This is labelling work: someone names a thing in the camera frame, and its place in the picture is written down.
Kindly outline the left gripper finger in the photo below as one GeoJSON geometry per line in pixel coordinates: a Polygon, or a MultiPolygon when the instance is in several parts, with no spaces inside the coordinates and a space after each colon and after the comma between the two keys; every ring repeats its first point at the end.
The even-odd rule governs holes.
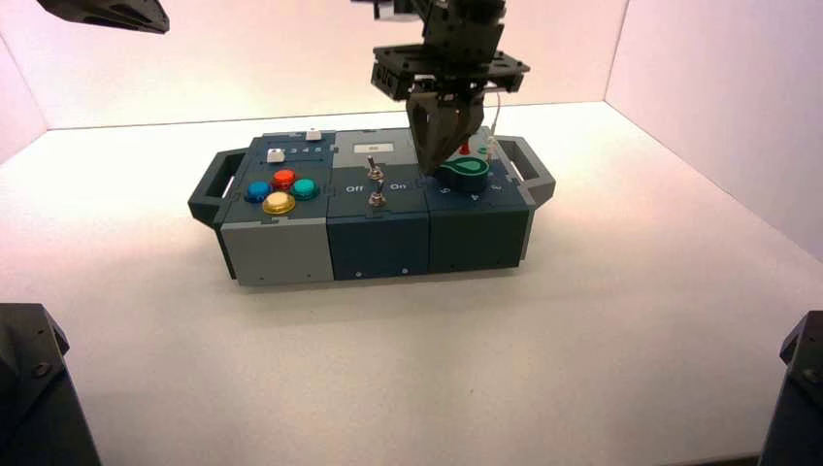
{"type": "Polygon", "coordinates": [[[112,20],[135,28],[169,28],[170,20],[159,1],[108,1],[103,11],[112,20]]]}
{"type": "Polygon", "coordinates": [[[135,28],[112,20],[103,11],[108,1],[120,0],[39,0],[38,4],[53,16],[74,23],[153,34],[165,34],[169,31],[169,28],[135,28]]]}

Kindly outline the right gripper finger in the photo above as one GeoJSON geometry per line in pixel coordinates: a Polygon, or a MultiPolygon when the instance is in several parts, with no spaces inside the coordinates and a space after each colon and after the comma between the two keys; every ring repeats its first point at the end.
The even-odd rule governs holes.
{"type": "Polygon", "coordinates": [[[484,116],[483,101],[483,94],[466,94],[449,102],[444,120],[444,160],[453,156],[480,127],[484,116]]]}
{"type": "Polygon", "coordinates": [[[453,105],[436,92],[416,92],[410,95],[406,110],[418,166],[422,173],[431,175],[444,158],[453,105]]]}

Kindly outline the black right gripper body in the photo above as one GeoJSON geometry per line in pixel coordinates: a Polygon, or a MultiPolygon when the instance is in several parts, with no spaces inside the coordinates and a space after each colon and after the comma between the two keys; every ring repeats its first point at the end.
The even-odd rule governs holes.
{"type": "Polygon", "coordinates": [[[414,93],[516,92],[531,68],[498,48],[504,1],[373,1],[375,20],[419,19],[419,44],[374,48],[372,84],[394,101],[414,93]]]}

